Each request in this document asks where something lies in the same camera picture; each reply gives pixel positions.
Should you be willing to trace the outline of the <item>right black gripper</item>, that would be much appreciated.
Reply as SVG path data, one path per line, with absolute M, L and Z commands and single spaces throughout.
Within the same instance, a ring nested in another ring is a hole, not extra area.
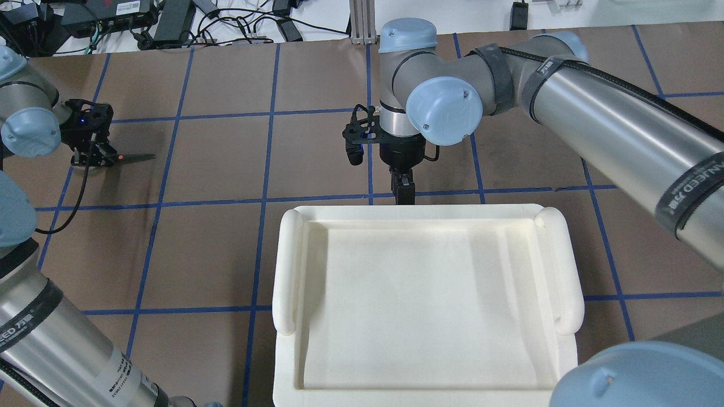
M 425 149 L 423 136 L 393 137 L 391 142 L 380 144 L 380 158 L 389 167 L 396 205 L 415 204 L 416 186 L 413 173 L 408 171 L 423 161 Z

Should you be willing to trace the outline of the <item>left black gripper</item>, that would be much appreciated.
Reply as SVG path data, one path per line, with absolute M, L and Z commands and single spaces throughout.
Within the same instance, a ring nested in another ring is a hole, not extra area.
M 77 137 L 73 142 L 71 166 L 94 169 L 116 165 L 117 151 L 105 137 L 98 140 L 94 137 Z

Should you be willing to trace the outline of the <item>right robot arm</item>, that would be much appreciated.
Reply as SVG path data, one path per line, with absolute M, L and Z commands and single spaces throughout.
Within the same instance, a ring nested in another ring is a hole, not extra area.
M 445 62 L 427 20 L 380 33 L 380 125 L 403 138 L 457 144 L 485 115 L 514 107 L 597 167 L 677 240 L 722 270 L 722 131 L 589 65 L 576 34 L 483 45 Z M 572 369 L 551 406 L 721 406 L 722 314 L 656 340 L 597 353 Z

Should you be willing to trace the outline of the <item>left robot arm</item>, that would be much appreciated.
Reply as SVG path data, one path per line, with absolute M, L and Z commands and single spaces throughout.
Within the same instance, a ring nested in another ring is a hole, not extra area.
M 109 143 L 113 110 L 59 91 L 2 46 L 2 158 L 34 158 L 66 144 L 88 174 L 153 159 Z M 2 174 L 2 380 L 38 406 L 193 406 L 148 378 L 38 268 L 36 209 Z

